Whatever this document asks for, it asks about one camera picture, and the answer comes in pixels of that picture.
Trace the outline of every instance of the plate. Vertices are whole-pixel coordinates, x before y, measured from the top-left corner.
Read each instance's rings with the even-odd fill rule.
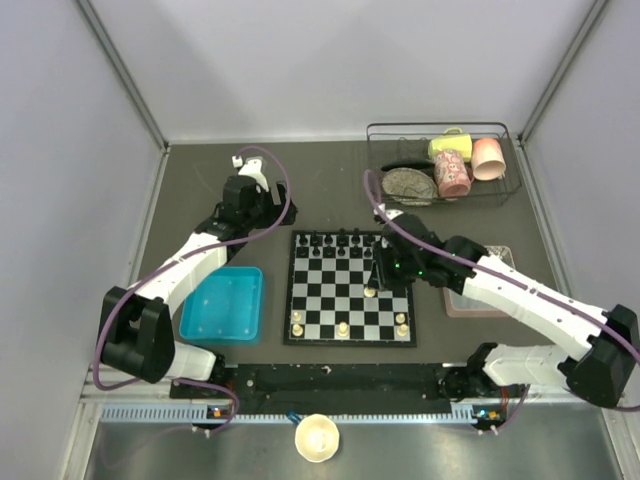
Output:
[[[382,178],[382,190],[403,205],[431,205],[438,196],[438,187],[431,177],[413,168],[394,168]]]

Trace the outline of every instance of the chessboard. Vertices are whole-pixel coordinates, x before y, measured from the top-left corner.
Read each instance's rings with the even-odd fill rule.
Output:
[[[294,231],[284,343],[415,347],[411,287],[365,295],[380,232]]]

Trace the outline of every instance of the white wall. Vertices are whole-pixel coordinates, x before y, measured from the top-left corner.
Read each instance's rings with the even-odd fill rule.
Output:
[[[70,0],[0,15],[0,477],[60,467],[159,152]]]
[[[593,0],[93,0],[172,141],[519,131]]]
[[[611,2],[530,145],[578,296],[640,312],[640,2]]]

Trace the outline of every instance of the yellow cup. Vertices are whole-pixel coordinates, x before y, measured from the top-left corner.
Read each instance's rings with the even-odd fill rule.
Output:
[[[445,130],[444,135],[429,142],[429,158],[435,158],[445,150],[457,150],[465,162],[470,162],[473,150],[471,135],[464,133],[460,127],[452,127]]]

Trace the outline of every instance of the white cup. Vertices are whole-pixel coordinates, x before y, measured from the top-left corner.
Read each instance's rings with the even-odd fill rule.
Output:
[[[300,455],[310,462],[320,463],[338,451],[340,432],[328,417],[310,415],[298,424],[295,443]]]

